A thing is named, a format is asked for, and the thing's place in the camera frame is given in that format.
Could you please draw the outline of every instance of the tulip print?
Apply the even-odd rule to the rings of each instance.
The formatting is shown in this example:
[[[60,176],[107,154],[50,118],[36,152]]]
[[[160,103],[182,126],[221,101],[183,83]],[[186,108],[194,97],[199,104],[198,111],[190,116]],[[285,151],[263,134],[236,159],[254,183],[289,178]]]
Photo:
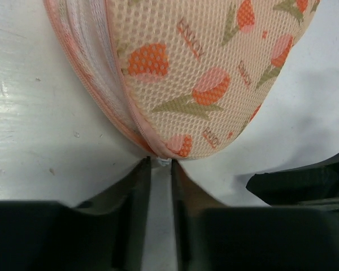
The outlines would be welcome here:
[[[164,102],[152,112],[177,112],[210,120],[209,112],[223,110],[215,103],[225,95],[230,81],[226,71],[218,67],[211,68],[197,81],[191,94]]]
[[[153,43],[132,52],[128,59],[129,67],[123,73],[137,78],[142,82],[159,82],[168,73],[166,45]]]
[[[261,108],[261,104],[255,109],[254,113],[252,114],[250,121],[253,120],[253,118],[257,115],[257,113],[259,112]]]
[[[296,5],[301,13],[306,11],[308,0],[296,0]]]
[[[294,38],[292,35],[286,34],[277,39],[272,49],[271,64],[275,67],[282,67],[293,46]]]
[[[285,34],[279,37],[272,49],[271,64],[263,72],[256,89],[261,87],[268,80],[277,77],[285,64],[285,61],[293,46],[294,37],[290,34]]]
[[[228,135],[227,135],[227,139],[231,139],[233,136],[233,132],[229,132]]]
[[[180,157],[188,157],[192,149],[192,137],[188,134],[177,134],[171,137],[166,147]]]
[[[255,27],[255,13],[251,0],[244,0],[237,11],[235,21],[236,6],[231,5],[227,13],[225,22],[224,37],[222,46],[226,45],[238,31],[250,33]]]
[[[200,78],[192,91],[193,99],[203,106],[216,103],[230,85],[230,75],[220,68],[212,68]]]
[[[319,3],[320,3],[320,0],[315,0],[315,3],[314,3],[314,5],[311,8],[311,12],[315,12],[316,11],[316,9],[318,8]]]
[[[301,24],[304,21],[303,13],[308,7],[308,0],[285,0],[273,7],[273,10],[291,14]]]

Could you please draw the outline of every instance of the zipper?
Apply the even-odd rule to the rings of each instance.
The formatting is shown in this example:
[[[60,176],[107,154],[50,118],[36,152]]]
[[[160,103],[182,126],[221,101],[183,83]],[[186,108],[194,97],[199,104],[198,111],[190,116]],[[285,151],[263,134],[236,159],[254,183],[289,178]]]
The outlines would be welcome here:
[[[113,56],[113,52],[116,51],[116,46],[114,44],[113,38],[111,38],[114,35],[113,35],[113,31],[112,31],[112,26],[110,24],[111,23],[111,18],[109,16],[110,9],[109,9],[109,4],[108,3],[110,1],[111,0],[104,0],[105,7],[106,7],[106,14],[107,14],[107,27],[108,27],[108,33],[110,35],[110,46],[111,46],[111,49],[112,49],[111,50],[112,51],[112,58],[113,58],[113,61],[115,63],[115,66],[119,67],[120,65],[118,63],[118,60]],[[146,132],[142,128],[141,122],[138,120],[138,118],[136,117],[136,113],[134,112],[133,107],[135,105],[132,105],[132,104],[134,104],[134,102],[131,102],[131,97],[130,97],[129,91],[128,91],[126,85],[125,85],[123,74],[120,71],[118,71],[117,74],[119,76],[119,81],[120,81],[120,84],[121,84],[121,88],[124,91],[125,98],[126,98],[127,104],[128,104],[128,109],[131,112],[132,119],[133,119],[134,123],[137,125],[137,127],[138,127],[141,135],[145,139],[146,143],[151,148],[152,152],[154,152],[158,156],[158,158],[160,158],[160,159],[170,159],[170,158],[179,159],[180,157],[177,156],[176,154],[172,153],[170,150],[164,152],[164,151],[161,150],[162,149],[161,147],[158,147],[158,146],[154,145],[152,143],[152,141],[149,140],[149,137],[147,136]]]
[[[112,112],[112,109],[103,101],[102,94],[100,91],[97,91],[95,87],[89,82],[90,79],[88,78],[88,75],[84,72],[84,69],[80,67],[79,61],[77,61],[77,56],[74,54],[71,49],[70,45],[66,42],[66,39],[63,37],[63,32],[59,25],[61,23],[58,23],[58,12],[57,7],[53,8],[53,0],[44,0],[44,6],[46,8],[49,20],[51,22],[51,25],[53,27],[53,30],[63,48],[63,51],[71,63],[71,66],[75,73],[77,74],[78,78],[84,85],[84,87],[87,89],[88,93],[92,96],[94,101],[97,103],[99,108],[103,111],[103,113],[107,116],[107,118],[113,123],[113,125],[120,130],[129,140],[131,140],[136,145],[140,146],[147,152],[154,154],[153,149],[148,144],[148,141],[146,138],[141,138],[136,133],[132,132],[130,129],[128,129]],[[138,129],[140,130],[140,133],[143,135],[144,132],[138,125],[138,121],[134,120],[136,125],[138,126]]]

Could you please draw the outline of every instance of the orange tulip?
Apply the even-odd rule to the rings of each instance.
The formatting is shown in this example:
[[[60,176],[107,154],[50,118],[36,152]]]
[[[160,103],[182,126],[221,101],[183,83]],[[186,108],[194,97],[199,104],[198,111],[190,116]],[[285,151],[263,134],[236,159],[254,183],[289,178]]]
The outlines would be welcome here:
[[[294,37],[290,34],[285,34],[277,39],[275,46],[272,49],[271,64],[275,67],[282,67],[289,55],[290,49],[293,46]]]
[[[209,106],[223,97],[229,85],[230,75],[226,71],[211,68],[197,82],[192,97],[198,104]]]
[[[253,118],[256,116],[256,114],[259,112],[261,108],[261,104],[255,109],[254,113],[252,114],[250,121],[253,120]]]
[[[229,134],[228,134],[228,136],[227,136],[227,139],[232,138],[232,136],[233,136],[233,132],[229,132]]]
[[[128,62],[129,75],[144,82],[158,82],[168,73],[166,45],[145,45],[131,53]]]
[[[167,148],[180,157],[187,157],[192,149],[192,137],[188,134],[177,134],[166,143]]]
[[[237,11],[237,24],[240,31],[251,32],[255,27],[255,13],[251,0],[244,0]]]
[[[306,11],[308,0],[296,0],[296,5],[301,13],[304,13]]]

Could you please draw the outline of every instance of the mesh laundry bag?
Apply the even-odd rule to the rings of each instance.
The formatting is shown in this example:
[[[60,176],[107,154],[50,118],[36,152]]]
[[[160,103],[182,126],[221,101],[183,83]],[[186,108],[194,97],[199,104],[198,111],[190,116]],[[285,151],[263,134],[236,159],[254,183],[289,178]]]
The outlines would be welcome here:
[[[229,145],[260,109],[320,0],[44,0],[113,124],[160,158]]]

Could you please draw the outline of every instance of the white surface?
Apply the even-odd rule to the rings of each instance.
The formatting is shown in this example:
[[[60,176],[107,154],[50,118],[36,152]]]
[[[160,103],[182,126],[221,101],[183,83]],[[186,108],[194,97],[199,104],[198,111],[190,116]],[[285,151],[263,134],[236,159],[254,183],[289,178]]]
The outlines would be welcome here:
[[[223,152],[183,165],[223,202],[262,205],[245,189],[253,173],[312,164],[338,152],[339,1],[322,0],[245,132]],[[145,155],[86,93],[42,2],[0,0],[0,199],[74,205],[110,186]],[[154,179],[144,270],[172,271],[166,169],[156,169]]]

